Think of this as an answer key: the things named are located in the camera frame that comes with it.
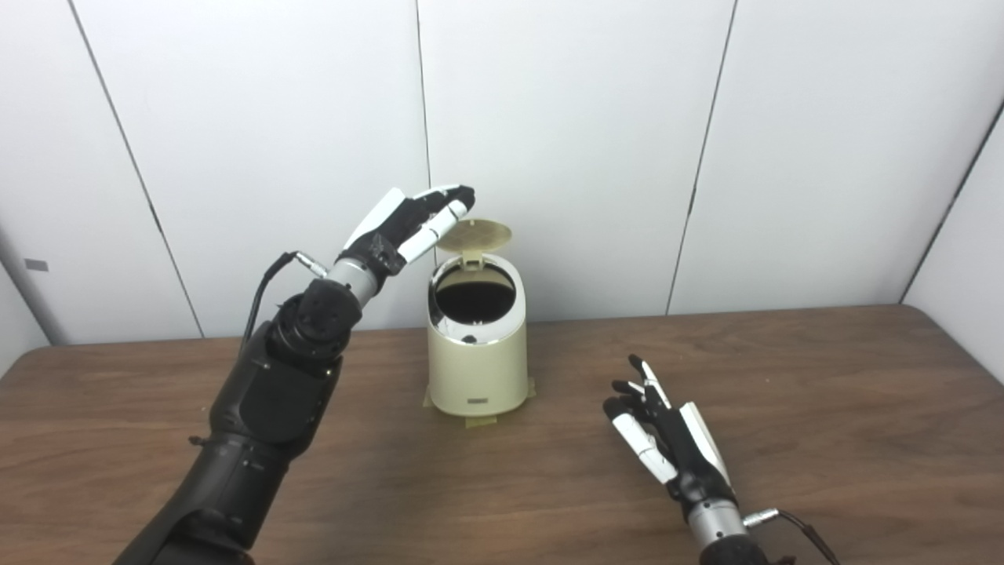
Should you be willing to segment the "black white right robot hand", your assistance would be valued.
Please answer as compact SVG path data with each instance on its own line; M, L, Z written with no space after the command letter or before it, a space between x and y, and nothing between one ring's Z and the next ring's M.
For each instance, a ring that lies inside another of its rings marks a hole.
M730 476L713 436L693 402L675 405L648 362L628 362L638 381L613 380L614 394L602 408L632 453L672 500L689 514L711 501L737 503Z

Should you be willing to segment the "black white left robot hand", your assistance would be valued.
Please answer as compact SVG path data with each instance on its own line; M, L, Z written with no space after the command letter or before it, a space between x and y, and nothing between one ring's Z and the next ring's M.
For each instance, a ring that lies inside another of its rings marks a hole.
M474 204L474 188L463 184L411 197L392 188L349 237L336 263L352 261L381 283L437 246Z

